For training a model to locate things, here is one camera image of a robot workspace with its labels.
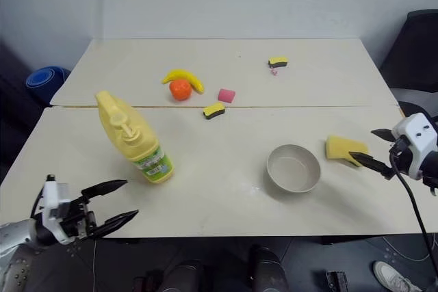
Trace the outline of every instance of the green label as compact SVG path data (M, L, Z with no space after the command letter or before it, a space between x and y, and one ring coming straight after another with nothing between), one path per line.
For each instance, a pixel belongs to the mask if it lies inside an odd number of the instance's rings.
M159 146L151 155L133 163L152 181L164 177L172 170L172 163Z

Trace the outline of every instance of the sponge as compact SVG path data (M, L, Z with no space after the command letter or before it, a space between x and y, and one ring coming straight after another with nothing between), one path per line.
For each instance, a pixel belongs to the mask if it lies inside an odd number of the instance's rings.
M327 159L345 159L358 167L362 165L352 158L349 152L362 152L368 154L368 147L356 140L349 140L339 136L330 135L326 141Z
M214 103L213 105L204 107L203 110L204 117L207 120L214 118L215 116L219 116L220 114L225 113L225 106L222 103Z
M287 57L270 57L268 61L270 68L280 68L287 66Z

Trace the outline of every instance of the pink sponge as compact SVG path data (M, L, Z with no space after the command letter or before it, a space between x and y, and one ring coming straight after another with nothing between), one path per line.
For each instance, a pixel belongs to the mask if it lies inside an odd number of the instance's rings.
M219 91L218 100L221 102L232 103L235 96L234 90L221 89Z

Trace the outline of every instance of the black cable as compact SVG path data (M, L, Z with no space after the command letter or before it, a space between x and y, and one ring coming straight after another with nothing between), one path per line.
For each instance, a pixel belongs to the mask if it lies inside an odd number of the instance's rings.
M420 212L418 211L417 202L415 201L415 198L414 198L414 196L412 194L411 188L408 186L407 182L405 181L405 179L403 178L402 174L398 170L397 165L396 165L396 160L394 159L394 154L392 152L389 154L389 162L391 163L392 169L396 173L396 176L398 177L398 179L400 179L400 181L402 182L404 188L408 192L409 198L411 199L411 203L412 203L413 210L415 212L415 216L417 217L418 224L420 225L420 228L422 230L422 235L423 235L424 243L426 244L427 251L429 252L430 261L432 261L433 269L435 270L435 275L438 278L438 266L437 266L437 263L435 262L435 258L433 257L433 250L432 250L432 247L429 244L429 239L428 239L428 236L427 236L427 232L426 232L426 229L424 227L423 220L422 220L422 217L420 215Z
M32 207L32 211L30 213L30 218L35 218L35 211L36 211L36 207L38 206L38 203L40 202L41 196L42 196L42 190L44 189L44 186L41 187L40 192L38 193L38 195L36 196L34 205Z
M292 244L293 241L295 241L295 238L294 238L294 237L290 237L290 241L289 241L289 243L287 244L287 247L286 247L286 249L285 249L283 255L282 255L281 258L280 258L280 262L281 262L281 263L283 262L283 260L284 260L284 258L285 258L285 256L286 256L286 254L287 254L287 251L289 251L289 248L290 248L290 246L291 246L291 244Z

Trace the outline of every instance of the shoe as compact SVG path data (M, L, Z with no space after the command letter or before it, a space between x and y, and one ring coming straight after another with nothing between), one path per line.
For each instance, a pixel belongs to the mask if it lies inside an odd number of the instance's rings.
M392 266L383 261L376 261L373 265L374 275L379 283L392 292L421 292L410 280L403 277Z

